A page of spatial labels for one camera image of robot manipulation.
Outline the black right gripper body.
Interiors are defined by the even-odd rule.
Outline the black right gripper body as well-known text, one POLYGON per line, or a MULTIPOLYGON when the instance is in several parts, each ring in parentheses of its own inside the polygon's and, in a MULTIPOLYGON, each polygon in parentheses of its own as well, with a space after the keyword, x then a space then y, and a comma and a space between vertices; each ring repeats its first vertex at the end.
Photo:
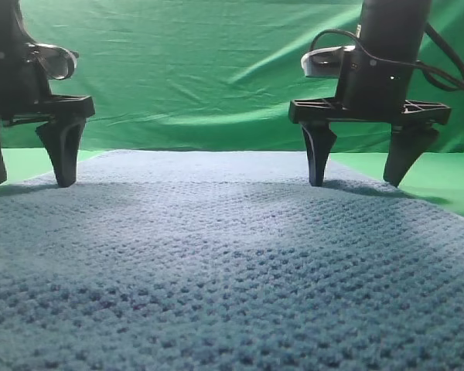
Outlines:
POLYGON ((32 58, 27 43, 40 43, 26 31, 18 1, 0 1, 0 118, 95 113, 89 96, 54 94, 50 79, 32 58))

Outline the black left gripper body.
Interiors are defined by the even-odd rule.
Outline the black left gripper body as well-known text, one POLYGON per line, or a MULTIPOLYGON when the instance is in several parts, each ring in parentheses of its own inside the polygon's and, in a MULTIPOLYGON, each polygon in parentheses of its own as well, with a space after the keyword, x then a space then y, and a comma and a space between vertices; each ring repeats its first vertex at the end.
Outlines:
POLYGON ((407 98, 430 8, 429 1, 363 2, 356 32, 345 34, 355 49, 343 57, 335 96, 292 100, 291 122, 447 124, 450 107, 407 98))

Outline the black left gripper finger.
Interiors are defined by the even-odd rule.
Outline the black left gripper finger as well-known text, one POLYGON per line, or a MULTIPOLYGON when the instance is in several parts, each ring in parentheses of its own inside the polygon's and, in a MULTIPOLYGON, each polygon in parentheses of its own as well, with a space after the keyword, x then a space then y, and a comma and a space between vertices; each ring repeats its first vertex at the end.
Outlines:
POLYGON ((301 123, 309 166, 309 183, 322 186, 329 154, 336 142, 329 122, 312 121, 301 123))
POLYGON ((389 152, 384 166, 384 181, 398 187, 411 166, 437 138, 438 130, 428 124, 392 127, 389 152))

